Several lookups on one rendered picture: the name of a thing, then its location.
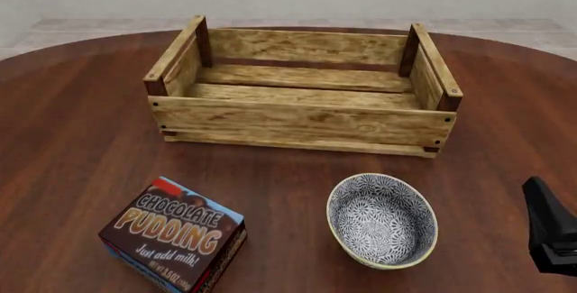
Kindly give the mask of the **chocolate pudding box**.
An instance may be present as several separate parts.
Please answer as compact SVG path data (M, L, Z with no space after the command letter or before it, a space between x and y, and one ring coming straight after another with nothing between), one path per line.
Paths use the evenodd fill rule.
M164 293L211 293L247 231L241 214L159 177L98 235Z

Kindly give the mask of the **patterned blue white bowl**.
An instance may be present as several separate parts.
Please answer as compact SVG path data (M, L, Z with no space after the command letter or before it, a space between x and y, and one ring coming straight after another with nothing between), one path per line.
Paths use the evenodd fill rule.
M438 241L435 212L424 196L407 182L380 173L340 181L330 192L325 213L343 251L375 270L418 265Z

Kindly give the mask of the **wooden slat tray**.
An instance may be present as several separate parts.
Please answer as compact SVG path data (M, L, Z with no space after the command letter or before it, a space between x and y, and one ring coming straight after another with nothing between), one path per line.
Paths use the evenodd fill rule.
M463 92L422 24L211 29L195 16L143 82L166 141L434 157Z

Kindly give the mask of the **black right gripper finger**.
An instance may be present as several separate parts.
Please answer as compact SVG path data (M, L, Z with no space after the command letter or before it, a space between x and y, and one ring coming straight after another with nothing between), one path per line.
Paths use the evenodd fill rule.
M522 186L529 218L529 246L577 246L577 216L538 176Z

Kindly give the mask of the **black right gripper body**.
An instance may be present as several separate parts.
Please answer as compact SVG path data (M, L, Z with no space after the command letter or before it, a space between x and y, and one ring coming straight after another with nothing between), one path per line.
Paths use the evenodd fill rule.
M538 243L529 254L540 273L577 277L577 242Z

